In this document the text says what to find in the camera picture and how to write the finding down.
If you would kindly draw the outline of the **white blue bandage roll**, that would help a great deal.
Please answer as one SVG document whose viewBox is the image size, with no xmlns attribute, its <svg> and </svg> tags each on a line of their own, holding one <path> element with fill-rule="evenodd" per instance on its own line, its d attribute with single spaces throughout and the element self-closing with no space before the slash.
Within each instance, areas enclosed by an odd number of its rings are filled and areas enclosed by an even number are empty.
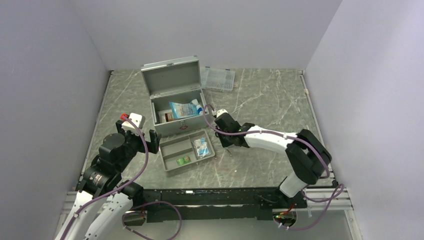
<svg viewBox="0 0 424 240">
<path fill-rule="evenodd" d="M 194 99 L 191 101 L 191 104 L 193 104 L 195 106 L 196 112 L 198 116 L 201 116 L 204 114 L 203 112 L 203 107 L 202 105 L 199 103 L 199 101 L 197 99 Z"/>
</svg>

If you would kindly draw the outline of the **white gauze packet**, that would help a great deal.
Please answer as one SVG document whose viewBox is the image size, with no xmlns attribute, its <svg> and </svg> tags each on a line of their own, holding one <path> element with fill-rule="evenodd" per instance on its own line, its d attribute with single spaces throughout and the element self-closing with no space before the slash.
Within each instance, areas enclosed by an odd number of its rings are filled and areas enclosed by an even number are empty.
<svg viewBox="0 0 424 240">
<path fill-rule="evenodd" d="M 158 116 L 159 116 L 159 122 L 162 123 L 167 123 L 168 122 L 168 118 L 167 115 L 171 114 L 172 115 L 172 111 L 170 109 L 167 110 L 161 110 L 158 111 Z"/>
</svg>

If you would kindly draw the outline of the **alcohol wipes zip bag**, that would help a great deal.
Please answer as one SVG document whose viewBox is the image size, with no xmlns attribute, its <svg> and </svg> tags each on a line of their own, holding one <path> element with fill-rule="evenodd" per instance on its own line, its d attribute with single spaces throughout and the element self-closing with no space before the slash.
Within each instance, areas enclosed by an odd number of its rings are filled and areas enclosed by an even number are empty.
<svg viewBox="0 0 424 240">
<path fill-rule="evenodd" d="M 193 140 L 193 145 L 196 150 L 196 154 L 199 158 L 204 158 L 210 155 L 210 150 L 208 148 L 207 139 L 205 137 L 200 137 Z"/>
</svg>

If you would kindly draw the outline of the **green wind oil box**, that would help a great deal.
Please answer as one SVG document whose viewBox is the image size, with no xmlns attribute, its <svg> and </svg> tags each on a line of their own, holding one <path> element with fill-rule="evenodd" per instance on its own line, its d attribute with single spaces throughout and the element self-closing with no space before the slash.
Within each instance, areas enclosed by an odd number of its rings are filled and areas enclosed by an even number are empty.
<svg viewBox="0 0 424 240">
<path fill-rule="evenodd" d="M 191 159 L 189 156 L 184 156 L 184 157 L 178 158 L 176 160 L 176 163 L 178 166 L 183 166 L 183 165 L 191 163 Z"/>
</svg>

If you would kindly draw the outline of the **blue white mask pack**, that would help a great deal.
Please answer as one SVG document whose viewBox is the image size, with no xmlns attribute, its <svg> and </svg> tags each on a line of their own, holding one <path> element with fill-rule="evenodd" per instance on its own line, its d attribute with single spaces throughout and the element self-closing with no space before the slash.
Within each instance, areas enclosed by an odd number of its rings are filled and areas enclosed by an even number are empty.
<svg viewBox="0 0 424 240">
<path fill-rule="evenodd" d="M 177 103 L 169 102 L 169 106 L 175 119 L 184 119 L 189 117 L 198 116 L 196 108 L 191 102 L 189 103 Z"/>
</svg>

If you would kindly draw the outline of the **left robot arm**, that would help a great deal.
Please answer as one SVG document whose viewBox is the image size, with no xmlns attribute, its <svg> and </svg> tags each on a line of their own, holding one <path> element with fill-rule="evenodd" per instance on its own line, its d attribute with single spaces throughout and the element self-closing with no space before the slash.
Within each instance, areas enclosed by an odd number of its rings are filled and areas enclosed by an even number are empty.
<svg viewBox="0 0 424 240">
<path fill-rule="evenodd" d="M 156 154 L 161 135 L 149 131 L 145 140 L 143 117 L 123 115 L 115 125 L 116 133 L 107 135 L 98 154 L 76 187 L 76 198 L 57 240 L 102 240 L 126 211 L 137 210 L 144 203 L 143 187 L 136 177 L 122 181 L 122 172 L 137 153 Z"/>
</svg>

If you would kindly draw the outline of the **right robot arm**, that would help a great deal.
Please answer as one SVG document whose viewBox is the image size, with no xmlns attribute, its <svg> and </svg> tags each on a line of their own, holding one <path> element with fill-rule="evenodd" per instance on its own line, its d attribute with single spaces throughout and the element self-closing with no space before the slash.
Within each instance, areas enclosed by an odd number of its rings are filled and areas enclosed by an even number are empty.
<svg viewBox="0 0 424 240">
<path fill-rule="evenodd" d="M 289 207 L 303 188 L 329 174 L 332 156 L 310 130 L 285 133 L 248 122 L 241 125 L 223 109 L 216 114 L 214 123 L 224 148 L 237 146 L 286 154 L 292 173 L 282 180 L 275 194 L 276 203 L 282 208 Z"/>
</svg>

